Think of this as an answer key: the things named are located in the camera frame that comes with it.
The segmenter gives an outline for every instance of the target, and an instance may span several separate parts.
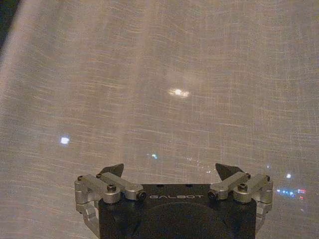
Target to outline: hex bolt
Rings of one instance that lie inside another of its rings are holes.
[[[238,190],[239,190],[240,192],[247,192],[247,190],[248,190],[248,186],[247,186],[246,183],[241,183],[241,184],[239,184],[239,185],[237,186],[237,188],[238,188]]]
[[[210,190],[207,195],[211,202],[218,200],[218,193],[215,190]]]
[[[144,201],[146,198],[146,192],[144,191],[139,191],[137,194],[136,194],[136,199],[140,202]]]
[[[107,189],[109,192],[115,192],[116,191],[116,186],[114,184],[109,184],[107,186]]]

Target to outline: bright light spot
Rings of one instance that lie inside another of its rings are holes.
[[[175,90],[175,95],[180,96],[180,94],[181,94],[181,90],[180,90],[180,89],[176,89],[176,90]]]
[[[67,138],[67,137],[61,137],[61,143],[62,143],[62,144],[68,144],[69,141],[70,141],[69,138]]]
[[[188,91],[183,91],[181,89],[170,89],[168,91],[168,93],[171,95],[171,96],[178,96],[180,98],[186,98],[188,97],[189,95],[189,92]]]

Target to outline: fabric texture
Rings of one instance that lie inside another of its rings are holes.
[[[318,12],[22,1],[1,57],[0,238],[95,238],[74,180],[118,163],[134,183],[214,183],[215,163],[268,174],[257,238],[319,238]]]

